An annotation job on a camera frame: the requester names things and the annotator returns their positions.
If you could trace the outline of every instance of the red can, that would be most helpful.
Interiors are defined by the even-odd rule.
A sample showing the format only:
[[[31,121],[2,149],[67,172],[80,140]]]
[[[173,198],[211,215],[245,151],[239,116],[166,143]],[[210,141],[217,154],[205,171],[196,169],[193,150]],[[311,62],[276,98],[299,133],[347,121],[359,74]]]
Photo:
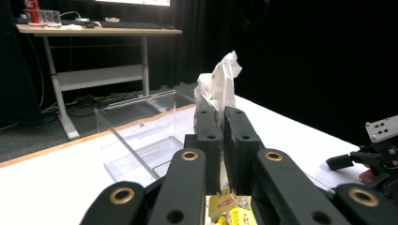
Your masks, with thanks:
[[[39,10],[38,0],[24,0],[26,9]],[[40,23],[40,17],[38,11],[30,12],[33,23]]]

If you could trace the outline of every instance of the screen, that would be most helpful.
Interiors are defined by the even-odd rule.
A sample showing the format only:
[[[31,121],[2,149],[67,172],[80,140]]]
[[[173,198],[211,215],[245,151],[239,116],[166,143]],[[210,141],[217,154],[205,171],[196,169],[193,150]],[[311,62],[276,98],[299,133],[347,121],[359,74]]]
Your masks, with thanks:
[[[170,7],[170,0],[93,0],[98,3],[118,3],[132,5],[152,5]]]

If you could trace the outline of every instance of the glass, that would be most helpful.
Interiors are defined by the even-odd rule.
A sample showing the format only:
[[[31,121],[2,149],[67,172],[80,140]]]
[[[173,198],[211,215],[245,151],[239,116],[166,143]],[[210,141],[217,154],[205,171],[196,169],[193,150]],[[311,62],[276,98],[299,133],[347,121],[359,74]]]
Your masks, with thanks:
[[[27,24],[35,27],[35,26],[43,26],[43,10],[39,9],[24,9],[24,14],[26,15]]]
[[[42,10],[44,27],[50,29],[59,29],[62,26],[61,17],[59,11],[54,10]]]
[[[194,133],[195,109],[193,99],[170,91],[97,110],[99,132],[111,133],[101,146],[106,171],[115,182],[144,187],[164,176],[185,135]]]

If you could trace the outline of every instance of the yellow package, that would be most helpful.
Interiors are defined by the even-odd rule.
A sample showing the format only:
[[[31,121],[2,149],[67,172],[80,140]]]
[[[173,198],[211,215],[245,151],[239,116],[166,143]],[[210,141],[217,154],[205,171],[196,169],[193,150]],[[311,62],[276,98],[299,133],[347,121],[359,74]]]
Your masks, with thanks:
[[[252,210],[234,208],[230,212],[231,225],[257,225]]]
[[[208,206],[208,216],[212,219],[220,217],[222,214],[229,212],[231,209],[239,205],[240,196],[229,193],[229,188],[222,190],[221,195],[213,195],[210,197]]]
[[[229,225],[229,224],[226,221],[225,217],[220,217],[219,220],[217,220],[217,225]]]

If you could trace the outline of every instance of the white table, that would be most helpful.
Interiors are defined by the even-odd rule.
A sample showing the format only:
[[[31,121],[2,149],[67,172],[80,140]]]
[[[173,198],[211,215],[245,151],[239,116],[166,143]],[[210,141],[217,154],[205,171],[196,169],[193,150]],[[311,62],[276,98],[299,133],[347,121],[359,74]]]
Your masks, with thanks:
[[[46,29],[31,28],[26,24],[17,24],[18,30],[22,34],[31,34],[35,37],[42,37],[44,48],[47,54],[47,60],[52,75],[53,87],[56,101],[58,103],[59,120],[70,140],[80,137],[73,123],[70,121],[65,108],[63,91],[81,89],[92,86],[99,86],[112,83],[124,83],[137,80],[143,80],[144,95],[149,95],[149,75],[147,61],[147,36],[171,36],[182,34],[180,30],[166,29],[123,29],[123,28],[103,28],[100,26],[94,29]],[[57,73],[54,66],[54,60],[51,53],[48,37],[104,37],[104,36],[139,36],[141,37],[141,65],[129,67],[112,67],[88,69],[81,71]]]
[[[266,147],[287,153],[321,188],[360,183],[363,166],[332,172],[325,163],[357,151],[357,146],[241,97],[237,108],[248,115]],[[108,138],[98,134],[0,163],[0,224],[79,224],[91,203],[113,183],[100,151]]]

